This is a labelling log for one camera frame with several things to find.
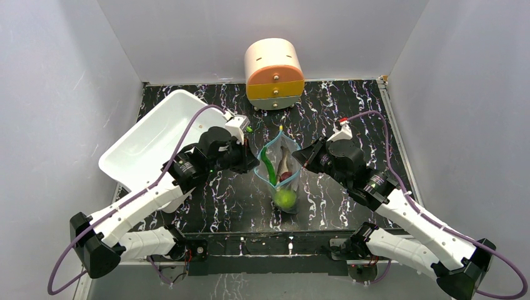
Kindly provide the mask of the green toy apple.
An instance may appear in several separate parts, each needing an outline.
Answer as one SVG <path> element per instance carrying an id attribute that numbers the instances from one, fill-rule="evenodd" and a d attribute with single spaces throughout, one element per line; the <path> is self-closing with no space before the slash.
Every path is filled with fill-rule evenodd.
<path id="1" fill-rule="evenodd" d="M 296 192 L 290 189 L 279 189 L 273 196 L 274 204 L 280 209 L 291 209 L 296 205 Z"/>

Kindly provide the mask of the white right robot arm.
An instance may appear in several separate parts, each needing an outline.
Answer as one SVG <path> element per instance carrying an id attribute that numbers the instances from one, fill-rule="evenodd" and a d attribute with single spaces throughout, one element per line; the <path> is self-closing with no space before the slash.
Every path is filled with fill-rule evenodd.
<path id="1" fill-rule="evenodd" d="M 364 162 L 352 140 L 327 141 L 293 152 L 312 173 L 324 173 L 344 187 L 357 203 L 392 220 L 410 234 L 410 241 L 365 222 L 347 245 L 367 259 L 383 256 L 429 276 L 454 299 L 471 299 L 489 270 L 491 254 L 428 222 L 434 216 L 409 202 L 396 181 Z"/>

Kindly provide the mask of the white plastic bin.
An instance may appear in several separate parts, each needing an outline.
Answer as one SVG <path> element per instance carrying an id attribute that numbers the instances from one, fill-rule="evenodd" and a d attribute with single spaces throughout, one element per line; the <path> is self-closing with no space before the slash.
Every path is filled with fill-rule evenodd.
<path id="1" fill-rule="evenodd" d="M 148 191 L 124 207 L 126 211 L 151 214 L 156 210 L 175 211 L 191 192 L 182 192 L 166 174 L 159 184 L 150 185 L 162 174 L 174 150 L 196 143 L 209 128 L 224 128 L 223 114 L 228 109 L 209 108 L 190 92 L 172 92 L 155 105 L 99 159 L 100 169 L 127 190 L 127 197 Z"/>

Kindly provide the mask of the clear zip top bag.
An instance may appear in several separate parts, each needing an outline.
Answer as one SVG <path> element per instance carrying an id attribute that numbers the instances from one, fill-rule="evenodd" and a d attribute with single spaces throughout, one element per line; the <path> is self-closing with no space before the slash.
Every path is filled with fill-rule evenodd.
<path id="1" fill-rule="evenodd" d="M 300 145 L 280 126 L 276 137 L 257 154 L 259 166 L 254 168 L 254 173 L 267 186 L 275 208 L 286 214 L 298 213 L 301 163 L 293 154 L 300 149 Z"/>

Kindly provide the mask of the green toy chili pepper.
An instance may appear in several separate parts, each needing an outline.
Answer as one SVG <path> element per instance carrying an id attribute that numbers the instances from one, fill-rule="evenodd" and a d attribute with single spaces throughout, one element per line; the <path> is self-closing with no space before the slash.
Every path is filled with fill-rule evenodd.
<path id="1" fill-rule="evenodd" d="M 262 148 L 262 150 L 260 151 L 260 159 L 266 167 L 269 183 L 275 186 L 277 184 L 276 170 L 274 168 L 273 163 L 267 156 L 267 150 L 267 147 Z"/>

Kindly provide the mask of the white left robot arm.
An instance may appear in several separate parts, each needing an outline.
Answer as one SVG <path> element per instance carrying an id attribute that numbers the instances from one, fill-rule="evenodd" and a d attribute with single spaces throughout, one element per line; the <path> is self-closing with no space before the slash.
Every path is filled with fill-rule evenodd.
<path id="1" fill-rule="evenodd" d="M 187 244 L 174 230 L 162 227 L 143 232 L 131 229 L 157 210 L 175 211 L 215 171 L 246 174 L 258 166 L 243 133 L 213 126 L 191 144 L 185 130 L 153 182 L 90 215 L 79 212 L 69 220 L 71 248 L 92 279 L 113 271 L 121 261 L 152 255 L 179 260 Z"/>

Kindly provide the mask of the grey toy fish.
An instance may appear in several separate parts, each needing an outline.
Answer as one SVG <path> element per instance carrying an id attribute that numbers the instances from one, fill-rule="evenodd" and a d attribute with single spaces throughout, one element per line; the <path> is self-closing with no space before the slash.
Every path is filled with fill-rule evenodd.
<path id="1" fill-rule="evenodd" d="M 281 146 L 281 159 L 277 167 L 277 177 L 286 171 L 290 171 L 290 158 L 291 152 L 286 146 Z"/>

